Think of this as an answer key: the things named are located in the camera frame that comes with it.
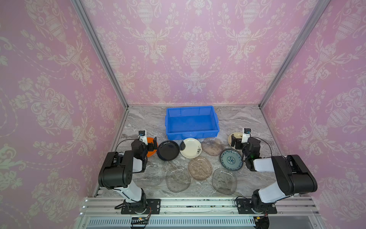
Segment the cream plate with characters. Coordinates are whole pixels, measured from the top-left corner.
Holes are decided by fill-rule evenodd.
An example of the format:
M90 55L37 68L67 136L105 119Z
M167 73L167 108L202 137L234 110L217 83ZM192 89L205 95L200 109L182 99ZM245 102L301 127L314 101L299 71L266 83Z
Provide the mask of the cream plate with characters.
M237 149L242 146L242 138L243 134L239 132L234 132L229 135L228 137L228 143L231 148Z

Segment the brownish glass plate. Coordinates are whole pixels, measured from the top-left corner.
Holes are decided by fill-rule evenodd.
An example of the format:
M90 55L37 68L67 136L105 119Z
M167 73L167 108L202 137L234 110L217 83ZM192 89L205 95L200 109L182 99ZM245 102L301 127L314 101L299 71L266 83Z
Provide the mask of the brownish glass plate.
M219 156L225 149L225 145L220 139L206 138L202 142L202 149L211 156Z
M207 158L198 156L189 162L188 171L193 179L203 181L212 175L213 167Z

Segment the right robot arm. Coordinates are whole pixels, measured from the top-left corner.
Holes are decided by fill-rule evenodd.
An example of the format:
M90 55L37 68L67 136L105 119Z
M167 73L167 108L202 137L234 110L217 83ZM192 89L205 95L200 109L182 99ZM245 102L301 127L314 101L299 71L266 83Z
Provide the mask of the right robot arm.
M317 181L299 155L261 157L261 142L246 133L231 137L231 145L242 151L242 161L250 171L273 172L276 178L273 184L255 190L251 198L235 198L239 214L276 214L279 200L317 191Z

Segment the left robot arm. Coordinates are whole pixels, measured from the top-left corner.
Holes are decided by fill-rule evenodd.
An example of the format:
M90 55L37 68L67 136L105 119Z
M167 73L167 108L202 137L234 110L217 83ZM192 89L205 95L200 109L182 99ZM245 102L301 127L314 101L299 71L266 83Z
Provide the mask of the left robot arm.
M156 138L148 142L140 137L131 143L131 150L109 152L106 155L98 175L102 188L117 192L123 197L123 203L115 206L122 214L159 214L160 199L148 199L144 190L132 180L135 173L145 172L148 153L158 148Z

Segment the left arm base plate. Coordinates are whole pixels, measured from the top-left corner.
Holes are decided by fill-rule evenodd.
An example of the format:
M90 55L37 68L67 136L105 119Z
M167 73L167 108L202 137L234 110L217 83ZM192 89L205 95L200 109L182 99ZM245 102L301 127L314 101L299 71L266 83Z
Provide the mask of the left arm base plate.
M121 207L122 215L132 214L152 214L159 215L161 207L161 199L149 198L141 200L140 202L128 203L124 200Z

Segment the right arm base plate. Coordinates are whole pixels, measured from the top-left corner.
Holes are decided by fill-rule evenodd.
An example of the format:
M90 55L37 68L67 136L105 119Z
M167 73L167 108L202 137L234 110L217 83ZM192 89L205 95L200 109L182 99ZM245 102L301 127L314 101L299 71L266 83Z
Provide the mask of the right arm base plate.
M252 201L247 198L236 198L234 205L239 214L277 214L277 209L274 203L262 203L259 200Z

